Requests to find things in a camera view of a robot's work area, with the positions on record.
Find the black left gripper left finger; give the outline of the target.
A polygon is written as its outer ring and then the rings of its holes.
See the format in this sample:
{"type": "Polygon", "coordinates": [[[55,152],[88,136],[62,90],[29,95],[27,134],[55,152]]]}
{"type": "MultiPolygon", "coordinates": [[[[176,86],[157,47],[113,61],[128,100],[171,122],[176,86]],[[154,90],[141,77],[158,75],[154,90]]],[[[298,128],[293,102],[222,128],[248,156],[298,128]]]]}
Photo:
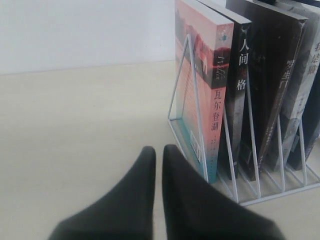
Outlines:
{"type": "Polygon", "coordinates": [[[62,220],[51,240],[152,240],[156,151],[144,146],[125,176],[103,197],[62,220]]]}

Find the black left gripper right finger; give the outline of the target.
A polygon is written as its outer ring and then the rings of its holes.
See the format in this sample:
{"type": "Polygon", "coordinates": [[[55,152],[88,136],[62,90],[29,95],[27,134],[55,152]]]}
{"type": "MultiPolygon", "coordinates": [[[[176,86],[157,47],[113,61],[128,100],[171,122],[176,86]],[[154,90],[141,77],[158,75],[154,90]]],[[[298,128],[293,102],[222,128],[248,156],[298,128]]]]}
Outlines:
{"type": "Polygon", "coordinates": [[[169,240],[285,239],[274,221],[208,184],[174,144],[163,149],[162,199],[169,240]]]}

